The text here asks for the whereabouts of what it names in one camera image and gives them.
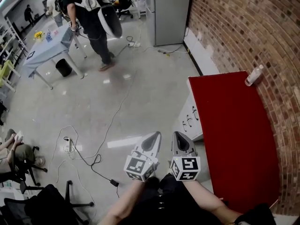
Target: red desk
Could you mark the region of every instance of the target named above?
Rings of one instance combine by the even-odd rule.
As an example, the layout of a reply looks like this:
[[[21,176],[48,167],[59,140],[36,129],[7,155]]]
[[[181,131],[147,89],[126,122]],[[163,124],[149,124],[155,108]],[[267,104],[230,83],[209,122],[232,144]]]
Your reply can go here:
[[[190,77],[214,193],[246,212],[279,195],[276,146],[266,111],[246,72]]]

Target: spray bottle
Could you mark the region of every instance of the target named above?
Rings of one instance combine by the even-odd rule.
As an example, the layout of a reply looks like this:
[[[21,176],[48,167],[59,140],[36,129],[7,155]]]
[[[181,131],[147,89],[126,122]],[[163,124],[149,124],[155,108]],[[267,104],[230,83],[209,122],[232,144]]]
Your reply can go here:
[[[259,65],[258,67],[254,68],[252,73],[246,78],[245,84],[250,87],[256,79],[263,73],[263,65]]]

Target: white cabinet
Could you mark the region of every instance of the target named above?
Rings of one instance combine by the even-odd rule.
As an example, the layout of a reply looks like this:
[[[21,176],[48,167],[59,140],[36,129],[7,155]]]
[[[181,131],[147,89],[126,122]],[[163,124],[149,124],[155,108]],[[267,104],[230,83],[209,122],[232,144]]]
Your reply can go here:
[[[176,119],[172,129],[173,132],[174,131],[182,132],[193,141],[197,141],[203,138],[198,109],[191,89],[190,89],[190,94],[178,118]]]

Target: backpack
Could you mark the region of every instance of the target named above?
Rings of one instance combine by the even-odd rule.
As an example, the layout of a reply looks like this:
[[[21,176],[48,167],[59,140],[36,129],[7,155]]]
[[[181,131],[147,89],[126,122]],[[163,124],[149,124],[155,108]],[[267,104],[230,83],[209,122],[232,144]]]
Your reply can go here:
[[[64,9],[64,2],[63,0],[54,0],[54,4],[55,4],[55,10],[57,12],[63,12],[65,13],[65,9]]]

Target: black trash can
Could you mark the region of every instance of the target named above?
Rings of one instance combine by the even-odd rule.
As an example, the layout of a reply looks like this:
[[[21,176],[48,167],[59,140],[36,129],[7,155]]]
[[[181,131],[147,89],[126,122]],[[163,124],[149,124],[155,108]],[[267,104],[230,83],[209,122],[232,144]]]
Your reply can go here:
[[[56,63],[55,68],[60,72],[63,77],[68,76],[72,72],[72,68],[65,59],[61,59]]]

